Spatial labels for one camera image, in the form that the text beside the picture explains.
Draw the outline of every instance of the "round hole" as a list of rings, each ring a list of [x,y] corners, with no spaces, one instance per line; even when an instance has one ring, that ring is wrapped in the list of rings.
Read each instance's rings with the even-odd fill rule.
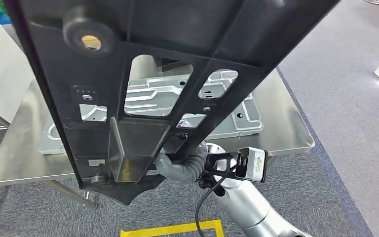
[[[82,95],[82,99],[84,101],[91,101],[92,100],[92,96],[90,96],[90,95]]]
[[[98,50],[101,48],[101,41],[95,36],[85,35],[82,36],[80,40],[86,48],[91,50]]]

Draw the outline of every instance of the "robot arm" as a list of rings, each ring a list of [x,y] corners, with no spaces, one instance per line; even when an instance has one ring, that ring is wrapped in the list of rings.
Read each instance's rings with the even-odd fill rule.
[[[204,157],[202,160],[206,162],[203,175],[198,179],[200,187],[214,189],[224,176],[228,177],[221,182],[219,188],[214,190],[214,196],[218,200],[218,203],[222,205],[226,214],[244,231],[246,236],[311,237],[280,216],[251,181],[249,181],[263,181],[265,179],[266,156],[261,157],[260,154],[263,150],[253,148],[240,149],[239,151],[243,151],[247,159],[243,159],[239,155],[239,165],[236,165],[238,162],[232,156],[226,154],[222,147],[211,143],[207,143],[206,147],[209,154],[217,156],[208,156],[206,161],[207,151],[204,149],[195,151],[192,154],[194,157]],[[163,155],[155,159],[155,164],[158,163],[156,168],[159,173],[183,183],[187,183],[187,181],[193,182],[190,178],[182,178],[187,176],[185,175],[187,170],[185,169],[185,165],[163,165],[164,162],[162,165],[159,164],[165,157]],[[230,167],[236,167],[236,172],[234,173]]]
[[[225,153],[223,148],[208,144],[211,153]],[[216,170],[226,170],[226,160],[216,162]],[[230,165],[236,165],[232,159]],[[280,216],[266,198],[248,180],[226,178],[221,187],[224,192],[214,196],[224,208],[226,214],[240,227],[248,237],[311,237]]]

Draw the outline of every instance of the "black plastic panel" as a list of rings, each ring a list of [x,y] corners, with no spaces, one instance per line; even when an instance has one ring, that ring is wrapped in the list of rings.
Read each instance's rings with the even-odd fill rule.
[[[128,204],[163,180],[147,178],[145,173],[165,139],[176,134],[186,137],[170,155],[176,162],[184,159],[337,2],[6,0],[5,7],[79,186]],[[84,35],[97,37],[100,49],[86,48],[80,41]],[[166,117],[124,112],[131,62],[141,54],[193,66]],[[237,71],[237,80],[220,98],[199,98],[208,76],[219,69]],[[88,93],[93,99],[84,101]],[[107,122],[82,121],[79,103],[106,106]],[[185,113],[206,117],[196,129],[177,128]],[[88,166],[86,161],[92,157],[106,163]],[[126,192],[132,195],[122,196]]]

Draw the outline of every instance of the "stainless steel table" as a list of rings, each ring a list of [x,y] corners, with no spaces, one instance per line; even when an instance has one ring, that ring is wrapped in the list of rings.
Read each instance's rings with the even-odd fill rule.
[[[209,142],[221,145],[228,152],[240,147],[258,147],[269,151],[271,156],[304,152],[314,146],[276,70],[253,95],[264,123],[261,133]],[[44,98],[37,82],[33,81],[0,146],[0,185],[45,181],[54,187],[53,180],[74,177],[66,154],[43,155],[37,151],[40,133],[48,118]]]

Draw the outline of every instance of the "yellow floor marking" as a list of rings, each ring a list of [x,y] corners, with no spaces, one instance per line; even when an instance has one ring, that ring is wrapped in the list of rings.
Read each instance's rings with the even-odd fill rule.
[[[200,222],[200,227],[202,230],[215,229],[216,237],[225,237],[223,233],[222,223],[220,220],[214,221],[203,221]],[[137,231],[120,231],[120,237],[154,237],[154,236],[165,236],[172,234],[179,234],[185,232],[196,231],[197,226],[195,223],[181,224],[175,226],[165,226],[152,229],[143,229]]]

